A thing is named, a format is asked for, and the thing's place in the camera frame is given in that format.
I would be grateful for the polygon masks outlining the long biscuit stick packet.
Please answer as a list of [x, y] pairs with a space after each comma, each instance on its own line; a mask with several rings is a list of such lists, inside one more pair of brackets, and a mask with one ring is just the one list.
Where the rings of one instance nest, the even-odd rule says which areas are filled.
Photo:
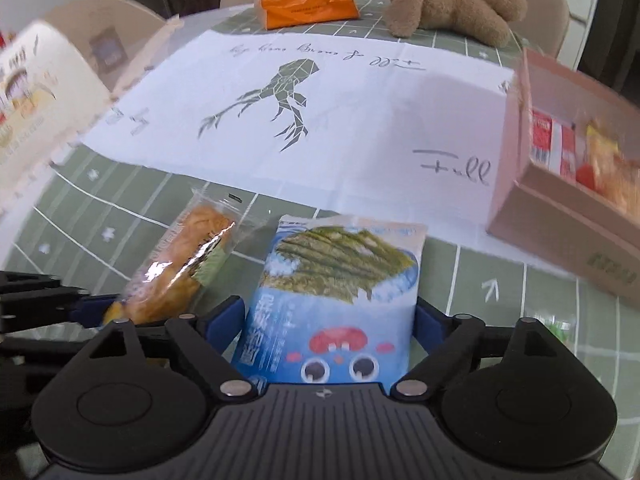
[[173, 318], [215, 281], [235, 247], [264, 225], [230, 197], [192, 197], [124, 290], [106, 309], [104, 325], [126, 318], [136, 325]]

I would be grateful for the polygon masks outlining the blue seaweed snack bag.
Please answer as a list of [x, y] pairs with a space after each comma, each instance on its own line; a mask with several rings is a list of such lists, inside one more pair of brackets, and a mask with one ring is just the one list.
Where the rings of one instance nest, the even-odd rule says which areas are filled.
[[426, 234], [342, 214], [281, 217], [232, 365], [258, 389], [389, 389], [409, 369]]

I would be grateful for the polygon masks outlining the red spicy strip packet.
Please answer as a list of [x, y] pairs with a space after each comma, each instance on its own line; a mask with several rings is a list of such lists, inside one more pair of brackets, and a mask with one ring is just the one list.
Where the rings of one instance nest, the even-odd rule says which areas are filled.
[[576, 177], [576, 136], [572, 127], [536, 110], [532, 118], [530, 156], [539, 165], [566, 180]]

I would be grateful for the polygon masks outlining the red yellow snack packet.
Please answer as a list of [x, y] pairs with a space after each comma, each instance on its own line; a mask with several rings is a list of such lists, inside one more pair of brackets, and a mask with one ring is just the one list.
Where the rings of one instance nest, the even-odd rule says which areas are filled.
[[614, 136], [593, 120], [586, 125], [585, 140], [584, 163], [576, 170], [576, 182], [638, 221], [639, 163], [626, 159]]

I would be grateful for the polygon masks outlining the green checked tablecloth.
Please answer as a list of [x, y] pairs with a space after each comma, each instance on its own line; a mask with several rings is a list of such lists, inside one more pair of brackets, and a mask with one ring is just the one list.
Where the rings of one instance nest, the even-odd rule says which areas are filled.
[[[525, 47], [539, 50], [512, 32], [502, 49], [483, 46], [449, 32], [419, 32], [409, 42], [393, 40], [381, 25], [318, 25], [294, 27], [290, 32], [260, 32], [248, 10], [227, 18], [211, 30], [216, 40], [231, 47], [280, 48], [284, 40], [296, 50], [293, 61], [313, 61], [311, 49], [360, 47], [359, 53], [376, 70], [386, 51], [438, 54], [453, 68], [512, 70]], [[152, 162], [125, 164], [85, 145], [70, 153], [61, 169], [24, 217], [6, 257], [9, 270], [44, 271], [65, 284], [95, 294], [121, 292], [134, 271], [160, 241], [193, 197], [203, 192], [214, 202], [226, 202], [248, 220], [253, 232], [232, 249], [213, 284], [194, 309], [206, 312], [215, 302], [236, 295], [248, 305], [262, 274], [264, 260], [285, 214], [326, 218], [353, 211], [365, 216], [405, 222], [424, 222], [427, 238], [421, 259], [419, 296], [442, 312], [469, 313], [487, 325], [511, 325], [521, 316], [538, 318], [608, 389], [617, 406], [618, 423], [602, 464], [617, 478], [639, 473], [639, 308], [630, 306], [596, 286], [551, 269], [547, 263], [521, 254], [485, 235], [476, 220], [453, 217], [452, 212], [418, 211], [409, 192], [405, 209], [368, 198], [329, 197], [285, 184], [240, 177], [192, 176], [195, 170], [152, 168]]]

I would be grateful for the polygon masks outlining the pink cardboard box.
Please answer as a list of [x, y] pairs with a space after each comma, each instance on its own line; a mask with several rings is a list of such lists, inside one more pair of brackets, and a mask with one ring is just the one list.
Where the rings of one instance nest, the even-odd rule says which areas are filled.
[[638, 107], [600, 82], [525, 50], [506, 94], [488, 233], [636, 304], [639, 222], [532, 159], [534, 108], [574, 129], [576, 168], [584, 163], [592, 120], [614, 136], [624, 155], [639, 157]]

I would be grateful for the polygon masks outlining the cream scalloped paper bag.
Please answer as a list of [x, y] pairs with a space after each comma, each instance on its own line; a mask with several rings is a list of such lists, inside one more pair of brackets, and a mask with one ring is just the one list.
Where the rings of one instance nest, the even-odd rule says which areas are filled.
[[45, 20], [24, 29], [1, 53], [1, 211], [119, 98], [62, 32]]

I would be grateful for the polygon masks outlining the white printed paper mat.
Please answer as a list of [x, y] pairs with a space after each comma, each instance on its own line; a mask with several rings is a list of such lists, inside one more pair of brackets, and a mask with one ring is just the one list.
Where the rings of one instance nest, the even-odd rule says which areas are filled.
[[423, 223], [522, 261], [486, 231], [511, 76], [402, 42], [209, 30], [153, 68], [84, 143], [118, 162]]

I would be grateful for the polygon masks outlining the beige dining chair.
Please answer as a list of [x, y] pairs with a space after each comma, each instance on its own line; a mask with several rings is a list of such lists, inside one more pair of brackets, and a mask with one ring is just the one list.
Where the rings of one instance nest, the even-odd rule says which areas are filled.
[[162, 18], [134, 0], [74, 0], [44, 20], [70, 40], [113, 98], [136, 84], [164, 55], [180, 16]]

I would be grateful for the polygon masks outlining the beige chair behind bear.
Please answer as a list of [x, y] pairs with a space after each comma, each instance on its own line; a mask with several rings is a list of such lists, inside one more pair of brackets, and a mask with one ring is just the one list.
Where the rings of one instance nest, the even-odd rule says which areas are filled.
[[511, 28], [518, 36], [556, 58], [570, 26], [570, 8], [566, 0], [526, 0], [525, 18]]

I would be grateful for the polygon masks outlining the brown plush teddy bear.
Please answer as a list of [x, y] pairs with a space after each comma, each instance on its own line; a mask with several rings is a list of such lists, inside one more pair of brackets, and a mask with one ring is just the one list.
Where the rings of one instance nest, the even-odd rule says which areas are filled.
[[383, 21], [396, 38], [408, 39], [419, 29], [445, 29], [503, 48], [511, 38], [510, 25], [526, 12], [526, 0], [390, 0]]

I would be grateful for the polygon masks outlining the orange paper bag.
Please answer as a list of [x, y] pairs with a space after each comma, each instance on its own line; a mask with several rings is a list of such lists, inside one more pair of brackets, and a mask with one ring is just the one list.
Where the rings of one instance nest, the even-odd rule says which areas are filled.
[[267, 30], [359, 18], [355, 0], [254, 0], [254, 9]]

